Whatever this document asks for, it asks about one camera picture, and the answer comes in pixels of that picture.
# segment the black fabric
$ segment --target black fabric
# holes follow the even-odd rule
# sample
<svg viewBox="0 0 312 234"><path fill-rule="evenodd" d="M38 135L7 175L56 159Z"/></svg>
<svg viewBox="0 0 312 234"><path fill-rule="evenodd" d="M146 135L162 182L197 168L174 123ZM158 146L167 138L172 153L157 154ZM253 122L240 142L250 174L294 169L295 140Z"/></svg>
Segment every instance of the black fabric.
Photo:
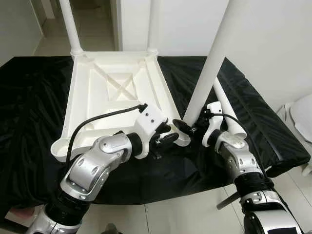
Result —
<svg viewBox="0 0 312 234"><path fill-rule="evenodd" d="M158 57L181 116L205 59ZM61 135L72 67L71 57L31 57L14 58L0 68L0 182L5 185L0 217L11 206L45 203L59 184L63 165L50 154L50 146ZM271 175L309 160L300 143L227 59L218 77L239 120L259 142L264 165L272 166ZM207 102L215 100L212 90ZM158 154L162 155L158 160L150 153L145 159L121 164L111 172L95 203L143 204L230 183L222 157L199 142L185 148L171 145Z"/></svg>
<svg viewBox="0 0 312 234"><path fill-rule="evenodd" d="M0 68L3 206L45 203L59 181L50 147L62 131L72 67L71 57L51 57L13 58Z"/></svg>

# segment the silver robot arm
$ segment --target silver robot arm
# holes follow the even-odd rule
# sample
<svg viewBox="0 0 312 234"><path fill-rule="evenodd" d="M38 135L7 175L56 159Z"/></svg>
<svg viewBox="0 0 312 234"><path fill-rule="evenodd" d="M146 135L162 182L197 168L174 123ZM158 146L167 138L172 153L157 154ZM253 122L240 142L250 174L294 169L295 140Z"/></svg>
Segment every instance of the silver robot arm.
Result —
<svg viewBox="0 0 312 234"><path fill-rule="evenodd" d="M26 234L76 233L109 173L132 156L146 157L150 141L159 140L155 135L170 130L166 122L159 109L147 106L137 118L132 133L118 132L98 138L74 161L56 196L44 206ZM177 133L169 135L172 141L178 137Z"/></svg>
<svg viewBox="0 0 312 234"><path fill-rule="evenodd" d="M246 234L302 234L300 227L278 193L269 185L246 141L216 130L210 144L226 161L237 193L217 207L222 209L240 197Z"/></svg>

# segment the white object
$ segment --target white object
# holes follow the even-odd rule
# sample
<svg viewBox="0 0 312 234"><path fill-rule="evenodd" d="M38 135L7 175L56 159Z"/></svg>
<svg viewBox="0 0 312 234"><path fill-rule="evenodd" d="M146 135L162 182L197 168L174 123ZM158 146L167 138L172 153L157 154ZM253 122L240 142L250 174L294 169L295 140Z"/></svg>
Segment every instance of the white object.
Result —
<svg viewBox="0 0 312 234"><path fill-rule="evenodd" d="M228 98L225 95L225 92L218 80L218 78L216 77L214 80L214 91L215 94L218 98L218 100L221 102L221 106L222 106L222 112L228 115L233 116L234 118L237 119L236 114L228 100ZM233 135L238 136L241 139L245 139L247 134L244 131L244 129L238 124L236 123L234 120L225 117L225 121L228 125L228 132L230 132Z"/></svg>
<svg viewBox="0 0 312 234"><path fill-rule="evenodd" d="M123 2L129 2L128 4L133 7L140 1L124 0ZM151 2L149 48L157 49L162 56L206 56L213 44L229 0L152 0ZM128 7L126 10L130 13L125 20L129 23L136 21L138 16L133 16L132 8ZM145 12L136 10L136 13L141 14L144 20ZM122 29L123 34L124 31L129 33L129 29Z"/></svg>
<svg viewBox="0 0 312 234"><path fill-rule="evenodd" d="M51 146L51 153L64 162L70 137L83 121L104 113L147 103L158 108L172 124L180 119L166 81L157 62L157 53L150 52L85 52L81 49L68 0L60 0L74 59L73 74L66 116L60 139ZM101 137L120 130L130 133L139 112L132 111L85 125L77 134L71 159L88 149ZM189 140L179 133L177 144Z"/></svg>
<svg viewBox="0 0 312 234"><path fill-rule="evenodd" d="M302 146L307 150L307 152L312 156L312 143L308 143L299 131L295 128L294 122L291 118L290 109L294 105L294 102L286 103L282 108L277 112L277 115L282 119L294 136L299 140ZM312 159L308 162L307 166L302 172L303 176L307 176L312 172Z"/></svg>
<svg viewBox="0 0 312 234"><path fill-rule="evenodd" d="M207 105L207 110L210 110L212 113L222 114L221 103L219 101L215 101L213 103L209 103ZM220 129L221 123L223 121L222 116L214 116L209 119L209 127L203 137L202 145L208 147L208 138L214 130Z"/></svg>
<svg viewBox="0 0 312 234"><path fill-rule="evenodd" d="M149 144L152 136L156 133L156 129L165 123L167 117L152 105L149 105L136 119L133 132L138 134L142 141L142 153L137 155L137 159L142 159L149 152Z"/></svg>
<svg viewBox="0 0 312 234"><path fill-rule="evenodd" d="M312 94L296 101L290 110L295 128L312 143Z"/></svg>
<svg viewBox="0 0 312 234"><path fill-rule="evenodd" d="M121 0L121 35L123 51L148 49L151 0Z"/></svg>

